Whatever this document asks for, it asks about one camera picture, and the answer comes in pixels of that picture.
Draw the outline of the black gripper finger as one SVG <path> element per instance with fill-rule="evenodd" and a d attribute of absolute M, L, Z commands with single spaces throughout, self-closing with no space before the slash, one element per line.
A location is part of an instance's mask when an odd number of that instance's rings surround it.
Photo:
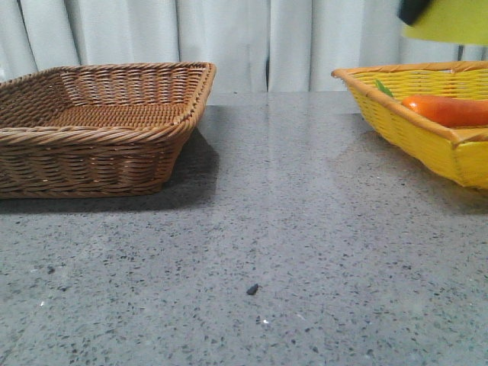
<path fill-rule="evenodd" d="M 400 0 L 397 17 L 406 25 L 413 26 L 429 8 L 432 0 Z"/>

